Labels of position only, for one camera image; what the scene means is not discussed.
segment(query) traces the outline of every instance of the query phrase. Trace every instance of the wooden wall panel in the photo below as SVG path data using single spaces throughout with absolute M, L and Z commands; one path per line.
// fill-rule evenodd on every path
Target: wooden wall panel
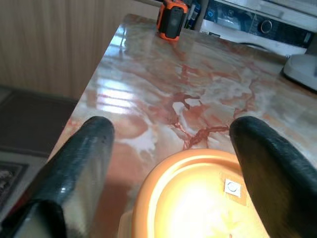
M 133 0 L 0 0 L 0 85 L 78 99 Z

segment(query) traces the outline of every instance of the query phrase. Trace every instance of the tape measure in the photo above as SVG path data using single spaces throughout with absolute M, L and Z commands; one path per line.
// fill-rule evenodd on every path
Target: tape measure
M 188 7 L 183 1 L 164 0 L 157 20 L 159 36 L 165 40 L 178 41 L 187 12 Z

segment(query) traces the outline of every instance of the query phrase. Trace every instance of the orange bowl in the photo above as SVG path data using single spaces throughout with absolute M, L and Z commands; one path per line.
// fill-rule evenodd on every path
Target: orange bowl
M 133 238 L 269 237 L 237 158 L 195 149 L 174 154 L 145 179 L 132 214 Z

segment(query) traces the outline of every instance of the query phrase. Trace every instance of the bowl rim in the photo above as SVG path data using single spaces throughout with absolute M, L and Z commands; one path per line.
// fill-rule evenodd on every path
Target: bowl rim
M 132 238 L 155 237 L 154 219 L 160 193 L 176 171 L 198 163 L 225 165 L 242 176 L 237 157 L 228 152 L 213 149 L 190 149 L 167 157 L 154 167 L 140 188 L 132 213 Z

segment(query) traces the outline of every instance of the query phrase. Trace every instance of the dark floor mat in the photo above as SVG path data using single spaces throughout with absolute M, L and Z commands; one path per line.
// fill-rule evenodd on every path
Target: dark floor mat
M 27 164 L 0 161 L 0 211 L 27 167 Z
M 0 150 L 47 157 L 75 102 L 15 92 L 0 104 Z

